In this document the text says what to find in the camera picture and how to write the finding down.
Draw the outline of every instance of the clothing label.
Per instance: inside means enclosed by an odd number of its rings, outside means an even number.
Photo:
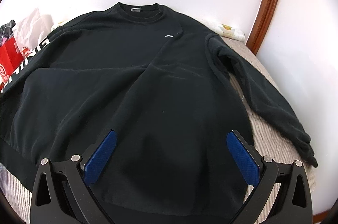
[[[134,8],[131,8],[130,9],[131,12],[140,12],[141,11],[141,8],[140,7],[134,7]]]

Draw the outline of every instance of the white plastic bag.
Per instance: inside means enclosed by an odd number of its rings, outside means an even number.
[[[50,33],[43,22],[39,9],[35,8],[13,28],[14,38],[21,54],[26,58]]]

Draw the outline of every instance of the black sweatshirt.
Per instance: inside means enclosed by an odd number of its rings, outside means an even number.
[[[229,71],[253,111],[317,165],[287,101],[219,36],[163,5],[132,8],[55,29],[4,88],[0,162],[28,190],[42,158],[68,160],[113,129],[116,149],[90,188],[116,224],[227,223],[247,186],[226,135],[254,144]]]

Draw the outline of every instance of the plaid cloth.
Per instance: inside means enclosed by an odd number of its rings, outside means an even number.
[[[13,27],[15,21],[11,20],[9,23],[0,26],[0,46],[2,46],[9,38],[13,36]]]

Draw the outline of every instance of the sleeve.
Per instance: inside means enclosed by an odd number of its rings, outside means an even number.
[[[219,80],[229,78],[228,72],[233,72],[251,109],[291,140],[303,160],[317,167],[311,138],[280,92],[219,36],[209,34],[205,49],[208,63]]]

